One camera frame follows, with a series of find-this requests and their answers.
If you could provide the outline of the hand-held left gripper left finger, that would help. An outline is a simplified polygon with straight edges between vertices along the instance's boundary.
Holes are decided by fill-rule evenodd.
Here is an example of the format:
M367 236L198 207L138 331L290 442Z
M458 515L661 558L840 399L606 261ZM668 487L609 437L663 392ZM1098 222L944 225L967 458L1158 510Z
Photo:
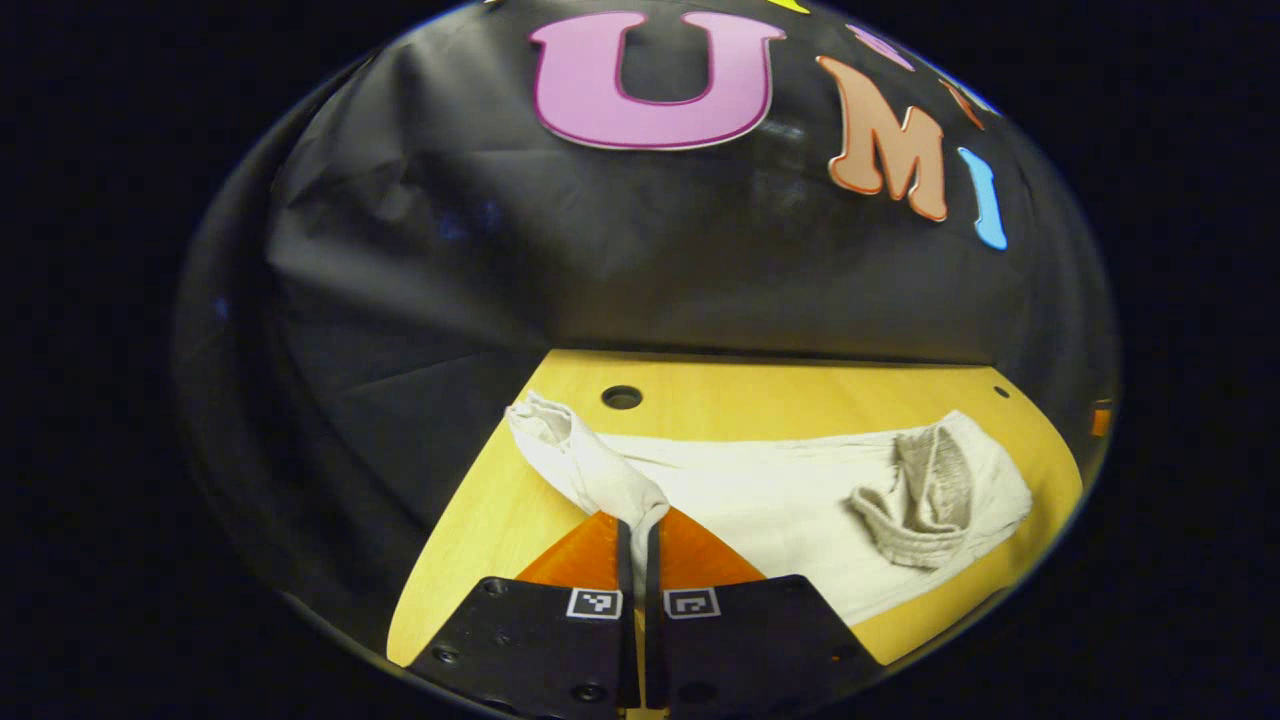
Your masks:
M517 577L484 577L408 670L517 719L623 719L641 703L631 530L595 512Z

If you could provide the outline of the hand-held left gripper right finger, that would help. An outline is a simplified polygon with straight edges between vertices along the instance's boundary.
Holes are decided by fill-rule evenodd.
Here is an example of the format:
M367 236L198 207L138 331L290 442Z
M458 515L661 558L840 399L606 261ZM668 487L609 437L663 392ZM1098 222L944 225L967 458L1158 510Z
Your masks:
M676 509L650 529L648 708L666 716L800 716L884 674L806 577L765 575Z

